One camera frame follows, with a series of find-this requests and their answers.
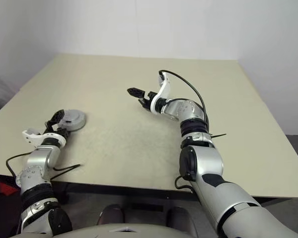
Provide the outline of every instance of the red object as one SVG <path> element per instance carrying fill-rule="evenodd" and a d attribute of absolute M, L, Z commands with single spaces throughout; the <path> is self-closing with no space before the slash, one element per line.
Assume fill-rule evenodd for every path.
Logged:
<path fill-rule="evenodd" d="M 9 196 L 17 191 L 18 189 L 11 187 L 3 182 L 0 182 L 0 193 L 3 193 L 5 196 Z"/>

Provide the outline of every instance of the gray floor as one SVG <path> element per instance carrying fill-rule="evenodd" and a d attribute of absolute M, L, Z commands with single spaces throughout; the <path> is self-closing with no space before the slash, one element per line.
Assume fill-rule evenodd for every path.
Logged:
<path fill-rule="evenodd" d="M 287 136 L 298 153 L 298 136 Z M 131 204 L 147 203 L 163 206 L 163 212 L 135 210 Z M 70 201 L 63 208 L 71 218 L 74 229 L 93 226 L 103 208 L 110 204 L 120 204 L 125 208 L 127 223 L 165 224 L 165 215 L 172 206 L 186 208 L 191 214 L 200 238 L 216 238 L 199 202 L 184 200 L 153 199 L 143 197 L 123 197 L 116 195 L 71 193 Z M 264 204 L 283 224 L 298 233 L 298 199 L 289 199 L 277 204 Z"/>

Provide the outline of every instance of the white wall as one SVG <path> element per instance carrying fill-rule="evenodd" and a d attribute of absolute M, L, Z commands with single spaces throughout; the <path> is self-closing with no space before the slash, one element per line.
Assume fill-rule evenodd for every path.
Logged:
<path fill-rule="evenodd" d="M 0 76 L 15 89 L 56 52 L 236 59 L 298 134 L 298 0 L 0 0 L 0 11 Z"/>

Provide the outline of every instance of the beige table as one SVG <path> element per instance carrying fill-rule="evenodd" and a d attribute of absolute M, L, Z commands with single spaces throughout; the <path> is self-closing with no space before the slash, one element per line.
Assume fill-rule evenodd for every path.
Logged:
<path fill-rule="evenodd" d="M 23 130 L 43 132 L 57 110 L 79 109 L 86 125 L 71 135 L 58 167 L 83 166 L 59 180 L 175 190 L 179 124 L 145 111 L 126 91 L 157 92 L 159 69 L 195 85 L 205 100 L 210 132 L 227 133 L 214 139 L 226 180 L 253 196 L 298 197 L 298 156 L 235 61 L 59 55 L 0 111 L 0 175 L 9 175 L 8 157 L 33 150 Z M 183 82 L 169 78 L 172 97 L 198 100 Z M 18 173 L 22 159 L 11 165 Z"/>

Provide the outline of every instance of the table surface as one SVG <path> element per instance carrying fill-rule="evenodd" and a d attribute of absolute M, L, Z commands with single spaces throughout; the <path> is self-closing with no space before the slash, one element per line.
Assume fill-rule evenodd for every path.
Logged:
<path fill-rule="evenodd" d="M 225 180 L 253 196 L 298 197 L 298 156 L 243 70 L 233 60 L 147 59 L 58 55 L 0 110 L 0 175 L 5 160 L 34 148 L 21 132 L 44 131 L 59 109 L 86 113 L 57 167 L 81 167 L 57 180 L 170 189 L 178 176 L 180 128 L 176 121 L 144 110 L 127 88 L 157 92 L 157 72 L 168 69 L 189 80 L 204 98 L 210 133 L 223 161 Z M 172 98 L 198 101 L 169 76 Z M 15 172 L 23 159 L 14 159 Z"/>

